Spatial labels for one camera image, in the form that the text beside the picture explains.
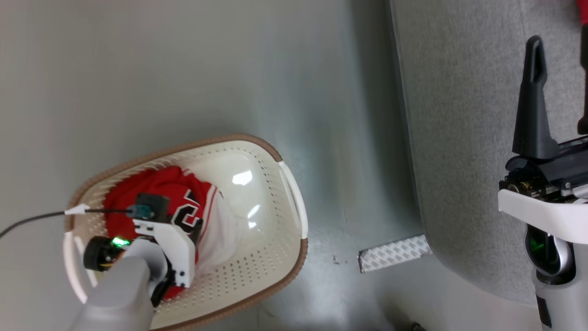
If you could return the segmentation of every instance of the black cable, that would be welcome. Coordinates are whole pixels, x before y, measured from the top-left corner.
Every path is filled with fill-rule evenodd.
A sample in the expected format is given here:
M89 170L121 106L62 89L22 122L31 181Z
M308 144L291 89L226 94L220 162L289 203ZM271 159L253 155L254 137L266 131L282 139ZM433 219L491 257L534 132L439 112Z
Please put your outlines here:
M36 220L40 220L40 219L46 219L48 217L55 217L55 216L59 216L59 215L65 215L65 211L57 211L55 213L49 213L49 214L43 214L43 215L39 215L39 216L35 216L35 217L31 217L30 219L25 219L22 221L18 221L16 223L14 223L13 225L7 227L6 229L4 229L4 231L2 231L0 233L0 239L7 234L8 232L10 232L11 230L13 230L16 227L19 227L25 223L29 223L32 221L36 221Z
M86 213L120 213L120 214L128 214L132 213L133 211L130 209L86 209Z
M132 210L124 210L124 209L86 209L86 213L130 213L132 212ZM24 219L22 221L18 221L16 223L14 223L13 225L7 227L6 229L4 229L2 232L0 232L0 239L6 235L7 233L9 233L10 231L14 230L15 228L32 222L32 221L37 221L37 220L42 220L42 219L47 219L49 217L55 217L55 216L60 216L60 215L65 215L65 211L56 211L54 213L49 213L49 214L43 214L43 215L39 215L39 216L35 216L35 217L31 217L29 219Z

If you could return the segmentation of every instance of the gray floor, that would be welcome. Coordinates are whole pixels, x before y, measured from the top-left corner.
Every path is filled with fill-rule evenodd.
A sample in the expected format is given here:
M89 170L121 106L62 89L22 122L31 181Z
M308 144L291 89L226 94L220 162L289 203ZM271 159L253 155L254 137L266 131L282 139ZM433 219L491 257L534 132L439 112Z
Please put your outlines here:
M1 1L0 226L123 161L246 132L298 179L309 256L284 291L203 329L539 330L434 257L358 272L358 250L422 231L385 18L383 1ZM2 330L72 321L61 240L56 219L0 242Z

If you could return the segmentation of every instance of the white tape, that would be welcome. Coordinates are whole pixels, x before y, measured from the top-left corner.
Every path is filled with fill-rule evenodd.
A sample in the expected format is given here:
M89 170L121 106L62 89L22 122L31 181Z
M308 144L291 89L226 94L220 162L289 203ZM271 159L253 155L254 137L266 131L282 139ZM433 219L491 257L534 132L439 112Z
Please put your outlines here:
M424 234L393 241L359 252L359 271L371 272L432 254Z
M65 214L66 215L84 215L86 213L86 210L88 210L88 209L90 209L90 206L82 203L82 204L75 206L74 208L67 209L65 211Z

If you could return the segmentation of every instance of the perforated basket wall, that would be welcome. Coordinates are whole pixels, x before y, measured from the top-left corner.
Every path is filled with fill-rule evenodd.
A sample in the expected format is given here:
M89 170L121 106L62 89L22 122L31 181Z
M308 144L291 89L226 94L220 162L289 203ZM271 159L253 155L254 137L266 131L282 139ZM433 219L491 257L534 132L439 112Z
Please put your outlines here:
M110 169L86 182L70 207L85 203L102 208L105 195L121 180L147 168L177 165L218 186L233 212L242 219L237 253L214 273L156 309L152 329L191 329L250 306L290 283L306 258L308 224L302 197L288 167L267 142L249 135L198 141L161 151ZM101 214L66 218L64 255L76 294L95 286L102 273L79 277L78 259L86 243L106 235Z

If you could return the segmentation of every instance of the green led light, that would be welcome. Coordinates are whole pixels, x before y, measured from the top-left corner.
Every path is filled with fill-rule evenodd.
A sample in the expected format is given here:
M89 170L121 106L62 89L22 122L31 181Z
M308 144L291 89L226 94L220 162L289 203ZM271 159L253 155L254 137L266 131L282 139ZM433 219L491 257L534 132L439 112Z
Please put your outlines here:
M117 245L117 246L126 246L130 243L131 243L130 241L120 239L119 237L115 237L114 239L112 239L112 244Z
M536 252L545 246L544 243L538 243L533 237L531 237L531 240L529 240L529 244L531 252Z

